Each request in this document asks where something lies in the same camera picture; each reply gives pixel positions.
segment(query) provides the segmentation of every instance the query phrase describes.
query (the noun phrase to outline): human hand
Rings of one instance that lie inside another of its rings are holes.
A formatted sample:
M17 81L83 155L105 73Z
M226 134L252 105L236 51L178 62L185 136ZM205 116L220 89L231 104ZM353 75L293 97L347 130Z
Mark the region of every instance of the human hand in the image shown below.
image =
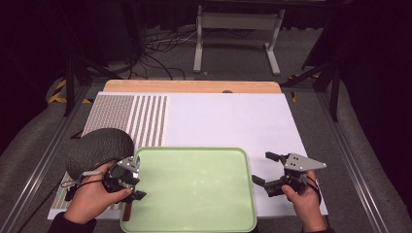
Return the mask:
M308 171L306 175L313 181L316 180L314 171ZM310 179L307 179L307 182L316 186ZM289 185L283 185L282 191L292 201L294 211L303 223L303 232L326 230L326 224L319 208L318 193L315 190L307 186L302 193L297 194Z
M64 214L66 219L75 223L86 224L102 214L109 206L131 194L132 190L130 188L113 193L107 192L104 188L100 180L103 179L104 174L112 165L113 162L105 163L96 169L101 172L100 175L83 179L82 183L87 184L79 187L76 191L69 208Z

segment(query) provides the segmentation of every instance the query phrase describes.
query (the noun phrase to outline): metal stand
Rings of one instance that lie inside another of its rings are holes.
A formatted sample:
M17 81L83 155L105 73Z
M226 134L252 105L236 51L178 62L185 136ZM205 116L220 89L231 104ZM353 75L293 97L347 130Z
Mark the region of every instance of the metal stand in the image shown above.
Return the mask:
M272 38L269 43L265 43L267 58L269 59L272 73L275 76L280 75L278 62L276 61L273 49L276 39L278 38L285 10L279 11L278 15L252 15L252 14L221 14L221 13L204 13L202 6L197 10L197 42L196 53L194 55L193 72L200 73L202 65L203 28L225 28L225 29L254 29L270 30Z

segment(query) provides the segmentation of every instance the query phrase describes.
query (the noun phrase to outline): black cable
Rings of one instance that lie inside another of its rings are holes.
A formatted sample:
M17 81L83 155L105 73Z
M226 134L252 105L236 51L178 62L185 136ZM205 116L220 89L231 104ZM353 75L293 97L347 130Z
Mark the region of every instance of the black cable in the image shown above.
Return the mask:
M86 183L82 183L82 184L80 184L80 185L78 186L78 189L79 189L81 186L84 186L84 185L86 185L86 184L89 184L89 183L98 183L98 182L103 182L103 179L96 180L96 181L91 181L91 182L86 182Z
M172 77L172 75L170 74L170 72L169 72L169 70L163 65L163 64L161 64L161 62L160 61L158 61L157 59L155 59L154 57L152 57L152 56L150 56L150 55L148 55L148 54L146 54L146 56L147 57L149 57L149 58L151 58L152 60L154 60L155 62L157 62L161 67L163 67L163 69L167 72L167 74L169 75L169 78L170 78L170 80L173 80L173 77Z
M143 69L145 70L145 74L146 74L146 80L149 78L148 76L148 69L146 69L146 67L142 64L142 61L139 60L140 65L143 67Z
M143 61L140 61L140 63L143 63L143 64L145 64L145 65L147 65L147 66L149 66L149 67L152 67L152 68L163 69L162 67L157 67L157 66L152 66L152 65L146 64L146 63L143 62ZM177 70L177 71L180 71L180 72L182 73L182 75L183 75L183 80L186 79L185 71L183 71L182 69L173 68L173 67L166 67L166 69L168 69L168 70Z
M27 218L27 220L21 225L21 227L18 229L17 233L20 233L24 227L27 225L27 223L31 220L31 218L36 215L36 213L42 208L42 206L49 200L49 198L52 196L53 193L56 193L58 190L58 187L61 184L61 181L63 181L64 176L58 181L58 183L54 186L54 188L49 192L49 194L43 199L43 201L39 204L39 206L36 207L36 209L31 213L31 215Z
M130 62L130 64L128 64L128 65L126 65L126 66L124 66L124 67L121 67L121 68L119 68L119 69L117 69L117 70L109 70L109 71L112 72L113 74L123 73L123 72L125 72L125 71L133 68L133 66L135 66L135 65L137 64L137 61L138 61L138 59L132 59L131 62ZM87 70L87 71L88 71L92 76L94 76L94 77L106 77L105 75L103 75L103 74L101 74L101 73L99 73L99 72L94 72L94 71L89 71L89 70Z

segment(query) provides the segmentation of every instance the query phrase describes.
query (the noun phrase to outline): wire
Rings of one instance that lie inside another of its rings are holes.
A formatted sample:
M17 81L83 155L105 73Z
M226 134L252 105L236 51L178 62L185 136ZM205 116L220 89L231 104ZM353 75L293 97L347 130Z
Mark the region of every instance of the wire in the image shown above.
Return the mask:
M33 211L33 213L31 213L31 215L27 218L27 220L21 225L21 227L18 229L17 233L20 233L24 229L24 227L27 225L27 223L31 220L31 218L34 217L34 215L36 215L36 213L40 210L40 208L42 208L42 206L49 200L49 198L52 196L52 194L57 192L57 189L60 186L61 181L63 181L63 177L58 181L58 183L49 192L49 194L43 199L43 201L39 204L39 206L36 207L36 209Z
M98 183L98 182L103 182L103 179L101 179L101 180L96 180L96 181L91 181L91 182L86 182L86 183L82 183L82 184L80 184L80 185L78 186L78 189L81 188L82 186L85 186L86 184L89 184L89 183Z
M147 75L148 73L147 73L146 67L145 67L143 64L145 64L145 65L147 65L147 66L149 66L149 67L152 67L152 68L162 69L162 67L152 66L152 65L149 65L149 64L147 64L147 63L145 63L145 62L143 62L143 61L140 61L140 63L141 63L141 65L142 65L142 67L145 69L146 75ZM180 72L182 73L182 75L183 75L183 80L186 79L185 71L183 71L182 69L179 69L179 68L171 68L171 67L166 67L166 69L168 69L168 70L177 70L177 71L180 71Z
M170 80L173 80L173 77L172 77L172 75L170 74L169 70L168 70L163 64L161 64L160 61L158 61L157 59L155 59L154 57L152 57L152 56L150 56L150 55L148 55L148 54L146 54L146 56L149 57L150 59L154 60L155 62L157 62L161 67L163 67L163 69L166 71L167 75L169 75Z

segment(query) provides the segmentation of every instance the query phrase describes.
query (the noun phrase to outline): plastic tray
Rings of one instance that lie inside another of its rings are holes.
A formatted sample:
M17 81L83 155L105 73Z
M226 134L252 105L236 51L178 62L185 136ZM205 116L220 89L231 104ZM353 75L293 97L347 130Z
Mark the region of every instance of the plastic tray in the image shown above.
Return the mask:
M140 148L125 232L249 232L257 224L245 152L233 148Z

